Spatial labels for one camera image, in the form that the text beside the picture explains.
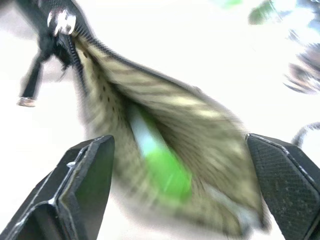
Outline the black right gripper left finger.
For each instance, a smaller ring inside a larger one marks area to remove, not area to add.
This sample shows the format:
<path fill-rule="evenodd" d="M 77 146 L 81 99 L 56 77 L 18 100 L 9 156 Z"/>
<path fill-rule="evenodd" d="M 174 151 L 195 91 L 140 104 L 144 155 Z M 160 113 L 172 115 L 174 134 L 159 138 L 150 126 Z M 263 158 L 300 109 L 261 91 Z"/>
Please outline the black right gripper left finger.
<path fill-rule="evenodd" d="M 29 193 L 0 240 L 97 240 L 112 182 L 111 135 L 69 148 Z"/>

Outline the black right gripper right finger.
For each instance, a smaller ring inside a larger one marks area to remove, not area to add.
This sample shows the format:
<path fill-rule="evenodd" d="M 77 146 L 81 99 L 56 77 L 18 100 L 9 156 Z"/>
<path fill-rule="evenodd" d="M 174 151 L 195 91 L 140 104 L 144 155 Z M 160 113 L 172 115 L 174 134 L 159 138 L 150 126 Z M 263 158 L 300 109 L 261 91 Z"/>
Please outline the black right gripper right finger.
<path fill-rule="evenodd" d="M 285 240 L 320 240 L 320 168 L 295 144 L 253 133 L 246 143 Z"/>

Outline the green highlighter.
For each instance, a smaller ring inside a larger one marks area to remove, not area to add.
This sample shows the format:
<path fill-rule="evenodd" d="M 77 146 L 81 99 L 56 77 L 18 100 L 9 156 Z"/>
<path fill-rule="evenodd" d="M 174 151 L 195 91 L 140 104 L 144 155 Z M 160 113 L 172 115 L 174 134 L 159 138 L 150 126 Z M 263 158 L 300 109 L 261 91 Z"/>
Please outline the green highlighter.
<path fill-rule="evenodd" d="M 134 104 L 128 107 L 127 117 L 151 184 L 169 199 L 186 200 L 192 193 L 192 174 L 166 143 L 154 119 Z"/>

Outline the beige grid zipper pouch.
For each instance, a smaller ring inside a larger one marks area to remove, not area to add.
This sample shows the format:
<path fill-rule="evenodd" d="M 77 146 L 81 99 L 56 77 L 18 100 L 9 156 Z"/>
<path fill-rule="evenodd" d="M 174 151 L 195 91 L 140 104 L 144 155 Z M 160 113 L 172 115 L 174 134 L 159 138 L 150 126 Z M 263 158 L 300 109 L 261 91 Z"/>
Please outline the beige grid zipper pouch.
<path fill-rule="evenodd" d="M 73 0 L 16 0 L 37 29 L 41 61 L 55 55 L 77 75 L 87 134 L 115 138 L 114 173 L 134 207 L 183 218 L 232 237 L 268 227 L 254 164 L 238 119 L 225 107 L 160 72 L 132 62 L 98 41 Z M 187 198 L 156 186 L 166 169 L 148 171 L 129 124 L 130 107 L 154 121 L 179 167 Z"/>

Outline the dark blurred object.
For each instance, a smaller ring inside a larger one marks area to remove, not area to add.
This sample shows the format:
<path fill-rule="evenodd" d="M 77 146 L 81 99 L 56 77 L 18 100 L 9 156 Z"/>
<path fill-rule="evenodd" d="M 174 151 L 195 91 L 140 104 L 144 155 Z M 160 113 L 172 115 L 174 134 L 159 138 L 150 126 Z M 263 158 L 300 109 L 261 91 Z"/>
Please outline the dark blurred object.
<path fill-rule="evenodd" d="M 282 83 L 298 93 L 320 95 L 320 43 L 297 46 L 287 60 Z"/>

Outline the green object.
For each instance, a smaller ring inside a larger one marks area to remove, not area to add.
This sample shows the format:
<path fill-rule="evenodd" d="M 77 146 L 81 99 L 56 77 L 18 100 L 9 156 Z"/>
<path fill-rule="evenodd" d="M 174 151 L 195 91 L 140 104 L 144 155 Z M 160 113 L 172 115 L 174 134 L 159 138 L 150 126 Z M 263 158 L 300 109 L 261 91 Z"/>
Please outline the green object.
<path fill-rule="evenodd" d="M 277 18 L 273 0 L 263 0 L 254 7 L 248 15 L 248 24 L 252 26 L 263 25 Z"/>

